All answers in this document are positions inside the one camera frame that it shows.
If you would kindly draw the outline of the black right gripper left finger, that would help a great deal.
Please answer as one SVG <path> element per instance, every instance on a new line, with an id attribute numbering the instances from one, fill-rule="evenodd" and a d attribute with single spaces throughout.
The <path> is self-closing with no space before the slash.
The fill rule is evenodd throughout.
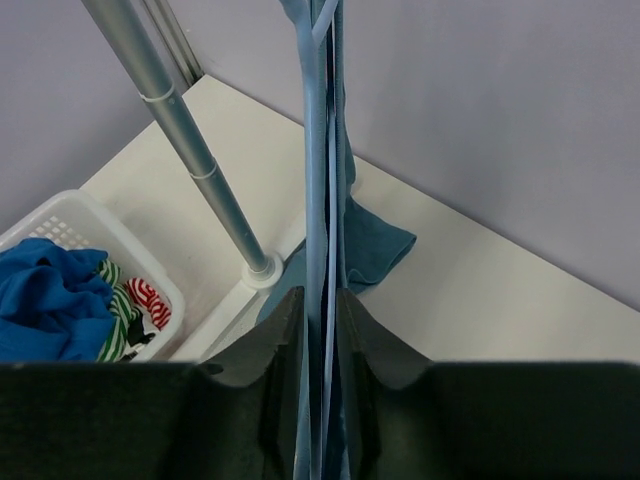
<path id="1" fill-rule="evenodd" d="M 207 479 L 291 479 L 302 367 L 304 290 L 212 358 L 203 414 Z"/>

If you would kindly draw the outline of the teal tank top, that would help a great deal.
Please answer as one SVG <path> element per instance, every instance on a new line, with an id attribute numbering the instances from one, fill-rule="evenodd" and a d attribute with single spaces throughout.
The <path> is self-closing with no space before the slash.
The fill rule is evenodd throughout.
<path id="1" fill-rule="evenodd" d="M 346 179 L 348 182 L 348 195 L 345 200 L 344 211 L 344 273 L 345 284 L 339 289 L 350 290 L 359 294 L 367 289 L 380 284 L 391 270 L 410 252 L 416 242 L 413 233 L 386 223 L 380 217 L 360 206 L 352 197 L 351 189 L 356 180 L 356 166 L 351 144 L 347 134 L 345 118 L 346 143 Z M 274 308 L 284 298 L 285 294 L 294 287 L 304 290 L 306 281 L 306 254 L 305 242 L 298 251 L 288 260 L 281 279 L 271 291 L 263 304 L 257 320 L 264 321 Z M 297 437 L 294 456 L 294 472 L 296 479 L 311 479 L 308 476 L 308 467 L 298 463 L 300 451 L 298 444 L 303 432 L 302 420 L 305 415 L 304 394 L 306 392 L 306 355 L 304 353 L 305 338 L 303 341 L 303 364 L 301 372 L 300 394 L 298 401 Z M 346 435 L 344 407 L 341 409 L 344 439 Z M 347 461 L 349 455 L 346 447 L 345 468 L 347 478 L 351 478 Z"/>

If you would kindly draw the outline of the royal blue tank top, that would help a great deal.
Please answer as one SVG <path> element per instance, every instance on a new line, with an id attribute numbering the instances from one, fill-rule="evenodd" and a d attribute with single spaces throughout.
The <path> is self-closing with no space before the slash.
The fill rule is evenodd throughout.
<path id="1" fill-rule="evenodd" d="M 108 253 L 27 238 L 1 252 L 1 361 L 93 362 L 114 325 Z"/>

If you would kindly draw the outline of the blue hanger of teal top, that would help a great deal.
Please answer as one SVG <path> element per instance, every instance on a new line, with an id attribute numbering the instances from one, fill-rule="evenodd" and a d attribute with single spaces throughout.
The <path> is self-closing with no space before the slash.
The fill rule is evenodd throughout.
<path id="1" fill-rule="evenodd" d="M 337 293 L 346 282 L 348 195 L 343 4 L 285 1 L 282 6 L 295 27 L 304 92 L 306 411 L 298 463 L 308 467 L 311 479 L 345 479 L 337 333 Z"/>

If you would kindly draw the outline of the black striped tank top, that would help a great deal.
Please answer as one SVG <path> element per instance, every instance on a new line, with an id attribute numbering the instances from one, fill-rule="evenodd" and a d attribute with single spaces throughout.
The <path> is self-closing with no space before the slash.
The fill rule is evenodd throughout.
<path id="1" fill-rule="evenodd" d="M 131 361 L 157 336 L 159 330 L 144 319 L 136 320 L 130 325 L 127 333 L 127 346 L 121 358 Z"/>

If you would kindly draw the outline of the green striped tank top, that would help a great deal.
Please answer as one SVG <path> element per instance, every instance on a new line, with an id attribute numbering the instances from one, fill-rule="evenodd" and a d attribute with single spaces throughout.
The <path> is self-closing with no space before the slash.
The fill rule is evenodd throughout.
<path id="1" fill-rule="evenodd" d="M 131 324 L 139 318 L 139 311 L 126 286 L 121 282 L 122 269 L 109 258 L 100 262 L 99 276 L 112 287 L 108 310 L 114 325 L 97 357 L 100 362 L 118 361 L 129 347 L 128 333 Z"/>

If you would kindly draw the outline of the red striped tank top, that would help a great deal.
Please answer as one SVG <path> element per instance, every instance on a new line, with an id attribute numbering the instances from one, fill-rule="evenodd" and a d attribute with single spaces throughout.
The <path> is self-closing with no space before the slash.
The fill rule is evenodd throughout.
<path id="1" fill-rule="evenodd" d="M 142 278 L 127 280 L 125 287 L 134 303 L 149 314 L 151 323 L 163 330 L 171 318 L 171 309 L 158 291 Z"/>

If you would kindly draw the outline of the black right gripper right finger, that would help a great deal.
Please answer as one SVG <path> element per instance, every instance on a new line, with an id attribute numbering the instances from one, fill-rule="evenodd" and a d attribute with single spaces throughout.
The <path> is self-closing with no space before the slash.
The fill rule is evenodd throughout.
<path id="1" fill-rule="evenodd" d="M 337 298 L 349 473 L 353 479 L 424 479 L 419 445 L 430 361 L 380 324 L 352 292 Z"/>

